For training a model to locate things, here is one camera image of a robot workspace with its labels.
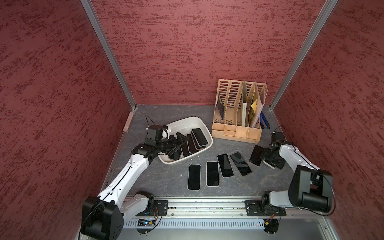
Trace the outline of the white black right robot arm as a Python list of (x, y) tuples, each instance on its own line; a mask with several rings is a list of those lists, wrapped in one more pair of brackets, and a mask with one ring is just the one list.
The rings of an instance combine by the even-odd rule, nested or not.
[(329, 216), (336, 209), (333, 175), (310, 162), (293, 143), (275, 140), (264, 161), (285, 161), (294, 175), (285, 191), (266, 191), (261, 198), (264, 211), (297, 208), (320, 216)]

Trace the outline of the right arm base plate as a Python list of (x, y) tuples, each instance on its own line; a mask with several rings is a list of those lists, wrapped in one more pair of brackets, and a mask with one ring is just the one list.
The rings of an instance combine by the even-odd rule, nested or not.
[(244, 201), (248, 217), (285, 217), (287, 215), (284, 208), (263, 204), (262, 201)]

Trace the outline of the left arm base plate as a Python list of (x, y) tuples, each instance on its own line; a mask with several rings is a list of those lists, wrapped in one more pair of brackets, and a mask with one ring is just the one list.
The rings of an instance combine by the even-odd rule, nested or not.
[(154, 200), (154, 205), (149, 213), (149, 216), (166, 216), (168, 213), (168, 200)]

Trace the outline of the white plastic storage box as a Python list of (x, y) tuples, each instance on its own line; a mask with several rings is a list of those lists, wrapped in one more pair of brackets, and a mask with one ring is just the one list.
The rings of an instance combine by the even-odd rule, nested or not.
[(167, 124), (167, 126), (171, 129), (170, 135), (176, 134), (177, 132), (180, 132), (183, 135), (191, 134), (192, 129), (200, 128), (202, 130), (205, 138), (208, 141), (208, 145), (206, 148), (200, 150), (197, 153), (193, 153), (187, 157), (184, 157), (182, 155), (182, 157), (179, 160), (172, 160), (167, 155), (159, 155), (160, 161), (166, 165), (174, 165), (177, 163), (181, 163), (182, 161), (186, 161), (186, 160), (195, 158), (199, 154), (207, 151), (213, 145), (213, 138), (212, 138), (211, 133), (209, 132), (208, 127), (198, 117), (189, 117), (189, 118), (181, 119), (181, 120), (175, 121), (173, 123), (169, 123), (169, 124)]

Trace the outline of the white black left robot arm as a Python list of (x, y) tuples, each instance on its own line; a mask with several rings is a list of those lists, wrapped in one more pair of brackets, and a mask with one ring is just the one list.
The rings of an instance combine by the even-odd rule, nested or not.
[(188, 141), (177, 133), (167, 139), (147, 139), (131, 151), (130, 159), (123, 170), (97, 197), (88, 197), (83, 204), (80, 235), (95, 240), (116, 240), (129, 220), (148, 209), (151, 195), (137, 193), (128, 203), (124, 200), (138, 179), (158, 154), (173, 154)]

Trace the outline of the black phone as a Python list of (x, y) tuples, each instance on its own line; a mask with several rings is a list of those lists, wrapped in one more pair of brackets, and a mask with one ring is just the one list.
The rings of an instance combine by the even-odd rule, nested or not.
[(251, 168), (243, 158), (242, 154), (240, 152), (236, 152), (234, 154), (230, 155), (230, 158), (234, 162), (235, 166), (237, 167), (240, 174), (244, 177), (248, 174), (252, 173)]
[(229, 178), (234, 176), (232, 165), (230, 163), (229, 156), (227, 154), (221, 154), (217, 156), (221, 173), (223, 178)]

